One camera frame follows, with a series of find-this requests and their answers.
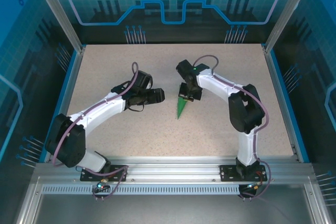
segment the mounting plate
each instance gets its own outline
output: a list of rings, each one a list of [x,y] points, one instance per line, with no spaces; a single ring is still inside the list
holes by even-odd
[[[114,170],[117,170],[117,169],[119,169],[123,166],[124,165],[111,165],[110,172],[112,172]],[[109,178],[109,182],[118,182],[120,180],[120,177],[121,177],[122,173],[123,173],[123,170],[114,174],[113,177]],[[122,182],[126,181],[126,176],[127,176],[127,173],[125,174],[124,178],[122,179]],[[102,176],[93,175],[85,169],[82,169],[82,172],[81,172],[81,175],[80,175],[80,181],[82,181],[82,182],[99,182],[99,181],[101,181],[102,178],[103,178]]]
[[[262,182],[267,181],[267,174],[266,174],[264,165],[258,165],[255,171],[261,172],[261,173],[264,172],[265,174],[263,174]],[[260,181],[260,177],[256,173],[251,174],[250,176],[246,176],[244,179],[242,179],[240,174],[237,173],[236,165],[220,165],[219,173],[221,175],[222,182],[239,182],[239,181],[259,182]]]

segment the green object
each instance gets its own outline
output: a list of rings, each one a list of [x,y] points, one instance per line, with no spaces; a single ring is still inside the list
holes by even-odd
[[[178,98],[178,101],[177,101],[177,119],[180,118],[180,116],[182,114],[182,111],[183,111],[186,104],[187,104],[187,100],[184,100],[182,97]]]

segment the beige work surface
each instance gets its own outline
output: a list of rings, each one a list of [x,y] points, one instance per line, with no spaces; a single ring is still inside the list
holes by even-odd
[[[238,136],[229,120],[228,105],[203,90],[201,101],[188,102],[177,119],[177,94],[182,78],[175,70],[187,59],[219,58],[215,72],[242,85],[253,84],[266,106],[270,123],[258,133],[260,156],[292,155],[274,87],[260,44],[88,45],[79,70],[68,114],[101,100],[111,88],[132,78],[131,64],[150,73],[165,101],[143,112],[126,110],[98,126],[87,147],[105,156],[235,156]],[[214,59],[203,63],[213,66]]]

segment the robotic arm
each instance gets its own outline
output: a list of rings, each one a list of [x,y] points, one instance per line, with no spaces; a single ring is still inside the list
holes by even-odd
[[[133,105],[145,106],[164,101],[164,91],[162,89],[151,89],[152,84],[152,76],[139,71],[134,85],[122,96],[111,100],[111,98],[121,94],[128,87],[125,87],[125,85],[130,85],[130,81],[114,87],[107,96],[91,106],[87,114],[84,111],[88,109],[70,116],[58,115],[51,126],[46,150],[54,154],[66,129],[79,119],[64,140],[57,158],[67,167],[80,166],[94,172],[109,172],[110,162],[98,152],[86,149],[86,137],[101,123],[130,109]]]
[[[200,100],[204,88],[228,103],[231,124],[238,131],[237,172],[242,178],[249,173],[254,174],[251,170],[259,166],[259,161],[254,156],[254,134],[265,114],[259,104],[245,95],[241,89],[259,99],[256,88],[251,84],[243,87],[226,80],[212,73],[212,70],[204,64],[193,67],[187,60],[183,60],[176,69],[186,82],[181,83],[179,97],[189,101]]]

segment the perforated metal strip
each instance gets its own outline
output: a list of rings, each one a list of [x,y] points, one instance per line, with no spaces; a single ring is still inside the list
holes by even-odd
[[[44,185],[42,194],[89,195],[94,185]],[[108,194],[111,189],[100,194]],[[238,185],[120,185],[116,195],[237,195]]]

